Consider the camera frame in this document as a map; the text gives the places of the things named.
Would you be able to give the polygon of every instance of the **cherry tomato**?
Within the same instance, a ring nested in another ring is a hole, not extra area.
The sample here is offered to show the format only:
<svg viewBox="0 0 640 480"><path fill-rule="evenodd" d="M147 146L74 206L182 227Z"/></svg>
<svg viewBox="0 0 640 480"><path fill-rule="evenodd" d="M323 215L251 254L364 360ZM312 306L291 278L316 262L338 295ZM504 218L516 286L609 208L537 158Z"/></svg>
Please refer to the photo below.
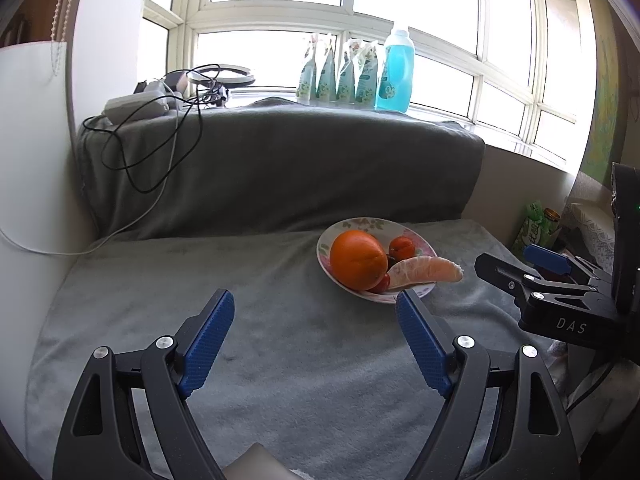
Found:
<svg viewBox="0 0 640 480"><path fill-rule="evenodd" d="M369 292L373 292L374 294L383 294L389 288L390 281L391 278L389 275L385 274L375 287L369 289Z"/></svg>
<svg viewBox="0 0 640 480"><path fill-rule="evenodd" d="M410 238L399 236L391 240L389 244L389 256L400 260L407 260L415 256L415 245Z"/></svg>

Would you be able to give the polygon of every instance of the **green package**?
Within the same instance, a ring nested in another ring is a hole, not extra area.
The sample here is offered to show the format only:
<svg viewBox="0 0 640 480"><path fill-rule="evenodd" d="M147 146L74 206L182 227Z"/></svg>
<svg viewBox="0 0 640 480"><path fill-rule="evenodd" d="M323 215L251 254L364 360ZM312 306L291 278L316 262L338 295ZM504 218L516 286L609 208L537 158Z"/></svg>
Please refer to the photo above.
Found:
<svg viewBox="0 0 640 480"><path fill-rule="evenodd" d="M376 103L376 89L378 88L378 56L376 55L377 41L367 43L358 53L358 64L362 67L358 76L356 88L356 102L363 108L373 108Z"/></svg>
<svg viewBox="0 0 640 480"><path fill-rule="evenodd" d="M296 89L296 100L299 103L308 103L313 95L316 95L316 47L318 34L315 32L306 44L305 61L300 73L300 82Z"/></svg>
<svg viewBox="0 0 640 480"><path fill-rule="evenodd" d="M522 262L526 246L536 244L546 246L549 235L554 230L551 220L545 217L540 200L527 205L526 218L511 247L511 252Z"/></svg>
<svg viewBox="0 0 640 480"><path fill-rule="evenodd" d="M355 74L353 65L355 57L360 50L360 40L349 40L345 44L342 53L342 67L338 78L338 88L335 99L342 103L354 103L356 101Z"/></svg>
<svg viewBox="0 0 640 480"><path fill-rule="evenodd" d="M324 102L335 101L336 99L334 45L332 37L327 36L325 45L328 48L325 48L326 58L318 78L318 90L316 92L316 98Z"/></svg>

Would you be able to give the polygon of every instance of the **plate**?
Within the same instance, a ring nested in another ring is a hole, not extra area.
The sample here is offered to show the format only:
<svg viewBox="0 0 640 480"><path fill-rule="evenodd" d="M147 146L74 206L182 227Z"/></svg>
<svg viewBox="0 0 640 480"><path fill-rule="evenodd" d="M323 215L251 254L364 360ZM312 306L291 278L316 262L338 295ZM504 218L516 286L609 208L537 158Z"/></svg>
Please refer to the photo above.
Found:
<svg viewBox="0 0 640 480"><path fill-rule="evenodd" d="M427 243L427 240L422 238L418 233L411 231L411 229L392 222L391 220L360 217L349 218L347 220L336 222L324 231L324 233L320 235L320 238L318 238L318 244L316 245L316 256L318 257L318 262L320 263L322 270L324 270L326 275L331 278L334 283L341 286L344 290L350 292L354 296L359 296L365 300L375 301L376 303L395 304L396 296L400 290L390 290L383 294L374 294L373 292L366 291L358 292L357 290L347 288L334 278L331 273L331 263L329 263L329 251L331 250L331 246L338 235L351 229L358 229L375 236L382 247L385 248L385 251L388 250L391 240L399 236L406 236L414 243L416 256L436 256L435 251ZM412 289L418 294L418 297L422 298L429 294L433 290L434 286L436 286L435 283L421 283L419 285L414 285Z"/></svg>

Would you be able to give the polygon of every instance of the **gray blanket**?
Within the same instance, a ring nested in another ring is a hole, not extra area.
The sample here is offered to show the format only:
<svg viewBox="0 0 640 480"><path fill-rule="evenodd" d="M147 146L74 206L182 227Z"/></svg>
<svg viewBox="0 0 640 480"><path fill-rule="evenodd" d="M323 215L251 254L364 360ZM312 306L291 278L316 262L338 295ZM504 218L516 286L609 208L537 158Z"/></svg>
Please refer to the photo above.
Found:
<svg viewBox="0 0 640 480"><path fill-rule="evenodd" d="M297 231L343 218L399 222L460 218L476 184L484 142L458 124L399 113L305 107L267 99L249 107L203 111L203 136L167 181L161 201L130 239ZM105 119L94 128L114 129ZM119 128L127 163L167 139L175 115ZM175 160L196 143L191 111ZM76 148L81 187L100 237L128 224L155 200L136 192L120 145L108 133L81 130ZM130 169L149 189L168 167L171 142Z"/></svg>
<svg viewBox="0 0 640 480"><path fill-rule="evenodd" d="M465 271L426 297L459 333L514 351L549 341L518 329L511 298L480 281L487 251L518 264L471 221L413 226ZM28 384L28 459L50 478L62 418L91 352L146 347L174 333L217 287L236 298L234 321L205 386L189 399L219 464L261 442L318 480L394 480L409 471L442 405L402 337L390 306L334 285L315 256L320 232L110 242L78 260L57 294ZM495 400L494 393L488 394ZM143 438L168 475L143 396ZM478 464L492 420L485 406L466 468Z"/></svg>

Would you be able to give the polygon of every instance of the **white wall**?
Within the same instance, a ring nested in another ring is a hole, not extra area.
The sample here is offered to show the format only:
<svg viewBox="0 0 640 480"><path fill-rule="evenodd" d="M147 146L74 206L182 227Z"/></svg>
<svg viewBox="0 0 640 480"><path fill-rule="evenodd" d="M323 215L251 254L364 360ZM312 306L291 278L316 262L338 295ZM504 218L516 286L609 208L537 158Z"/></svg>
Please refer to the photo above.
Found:
<svg viewBox="0 0 640 480"><path fill-rule="evenodd" d="M532 158L487 146L476 187L462 218L482 224L507 247L524 220L525 206L540 200L562 211L575 177Z"/></svg>
<svg viewBox="0 0 640 480"><path fill-rule="evenodd" d="M0 48L0 225L25 245L75 252L93 239L93 226L75 193L66 45L53 46L58 47L57 75L48 42ZM31 357L51 300L74 261L27 253L0 240L0 419L22 451Z"/></svg>
<svg viewBox="0 0 640 480"><path fill-rule="evenodd" d="M143 0L80 0L72 46L76 128L108 99L133 93Z"/></svg>

